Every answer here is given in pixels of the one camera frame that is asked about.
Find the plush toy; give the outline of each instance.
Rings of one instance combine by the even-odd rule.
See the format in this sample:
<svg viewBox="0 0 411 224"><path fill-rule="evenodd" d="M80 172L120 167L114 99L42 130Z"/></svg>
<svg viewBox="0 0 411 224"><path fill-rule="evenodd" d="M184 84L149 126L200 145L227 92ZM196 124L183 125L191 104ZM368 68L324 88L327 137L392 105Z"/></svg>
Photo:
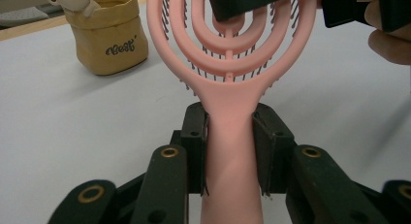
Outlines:
<svg viewBox="0 0 411 224"><path fill-rule="evenodd" d="M94 0L48 0L52 5L61 5L68 13L82 12L86 17L93 15L94 10L100 8L100 5Z"/></svg>

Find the hairbrush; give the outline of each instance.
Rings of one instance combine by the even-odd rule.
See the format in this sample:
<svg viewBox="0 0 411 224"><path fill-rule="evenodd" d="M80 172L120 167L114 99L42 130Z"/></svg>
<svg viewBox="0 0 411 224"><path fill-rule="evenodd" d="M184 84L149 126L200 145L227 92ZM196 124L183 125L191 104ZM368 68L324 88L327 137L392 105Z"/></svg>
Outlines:
<svg viewBox="0 0 411 224"><path fill-rule="evenodd" d="M207 4L147 0L151 39L209 115L202 223L263 223L252 113L300 56L316 0L278 0L220 22Z"/></svg>

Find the white surface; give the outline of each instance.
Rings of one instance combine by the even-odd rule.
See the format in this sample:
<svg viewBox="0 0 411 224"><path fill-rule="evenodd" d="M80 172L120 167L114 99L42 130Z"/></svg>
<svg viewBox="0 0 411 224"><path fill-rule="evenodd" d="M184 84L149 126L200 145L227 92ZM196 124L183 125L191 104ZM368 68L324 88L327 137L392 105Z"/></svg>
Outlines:
<svg viewBox="0 0 411 224"><path fill-rule="evenodd" d="M317 20L303 55L262 103L298 144L322 147L353 180L377 190L411 180L409 67L367 47L370 27L326 29L321 13ZM91 75L69 25L0 42L0 61L0 223L47 223L77 185L119 186L144 173L197 102L152 45L134 69ZM284 196L272 198L263 198L266 223L290 223ZM198 223L200 198L190 203Z"/></svg>

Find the hairbrush handle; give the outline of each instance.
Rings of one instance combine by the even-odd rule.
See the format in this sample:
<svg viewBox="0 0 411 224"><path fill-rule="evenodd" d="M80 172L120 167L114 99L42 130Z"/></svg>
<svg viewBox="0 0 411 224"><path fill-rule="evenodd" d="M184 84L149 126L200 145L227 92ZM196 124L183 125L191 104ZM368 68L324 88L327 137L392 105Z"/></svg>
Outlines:
<svg viewBox="0 0 411 224"><path fill-rule="evenodd" d="M205 163L209 196L203 196L201 223L262 224L252 130L252 112L258 103L253 97L258 95L251 89L227 92L228 99L218 105L204 102L209 114Z"/></svg>

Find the logo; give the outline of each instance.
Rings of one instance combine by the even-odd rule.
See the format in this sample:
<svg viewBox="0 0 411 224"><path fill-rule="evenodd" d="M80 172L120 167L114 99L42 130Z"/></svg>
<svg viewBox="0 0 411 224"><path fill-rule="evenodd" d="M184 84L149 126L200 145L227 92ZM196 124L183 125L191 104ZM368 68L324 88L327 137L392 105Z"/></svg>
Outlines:
<svg viewBox="0 0 411 224"><path fill-rule="evenodd" d="M106 50L106 55L118 55L121 52L128 52L128 51L134 51L136 47L134 46L134 40L137 38L137 35L134 36L134 39L130 39L123 45L114 45L110 48L107 48Z"/></svg>

